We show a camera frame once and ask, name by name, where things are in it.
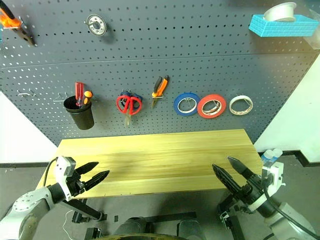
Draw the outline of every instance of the white wire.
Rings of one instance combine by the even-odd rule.
[[[70,212],[72,212],[72,211],[73,211],[73,210],[70,210],[70,211],[68,211],[68,212],[65,213],[65,219],[64,219],[64,223],[63,223],[63,225],[62,225],[63,231],[65,231],[65,233],[68,235],[68,238],[69,238],[70,240],[74,240],[74,239],[72,239],[72,238],[70,237],[69,233],[68,233],[67,230],[65,229],[65,225],[66,225],[66,222],[67,222],[67,215],[68,215],[68,213],[70,213]]]

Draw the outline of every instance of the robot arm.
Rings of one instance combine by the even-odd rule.
[[[89,162],[75,169],[76,162],[71,157],[58,157],[55,168],[57,183],[19,197],[10,213],[0,221],[0,240],[31,240],[39,221],[55,204],[63,200],[70,201],[107,177],[109,170],[98,173],[87,182],[80,181],[81,175],[91,171],[97,164]]]
[[[227,187],[236,200],[241,200],[248,210],[257,210],[265,219],[264,223],[270,227],[278,240],[314,240],[320,239],[315,234],[311,224],[288,203],[278,202],[271,198],[280,188],[283,179],[284,165],[281,162],[274,163],[271,168],[263,169],[263,179],[248,169],[241,161],[233,157],[227,157],[232,167],[241,174],[247,184],[240,187],[222,167],[212,165],[217,178]]]

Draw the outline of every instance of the white wall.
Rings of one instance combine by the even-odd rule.
[[[309,162],[320,162],[320,55],[254,147],[301,150]]]
[[[0,163],[49,162],[57,147],[0,92]]]

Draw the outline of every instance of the black cup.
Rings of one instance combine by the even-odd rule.
[[[76,103],[76,96],[71,96],[64,100],[63,105],[70,113],[73,121],[79,129],[87,130],[92,128],[95,124],[91,111],[92,102],[88,105],[82,106],[82,108],[79,108]]]

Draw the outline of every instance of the red tape roll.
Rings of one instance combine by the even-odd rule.
[[[204,110],[204,105],[208,102],[215,101],[216,107],[211,110]],[[213,119],[220,116],[227,107],[226,100],[219,94],[210,94],[202,98],[198,103],[198,114],[205,119]]]

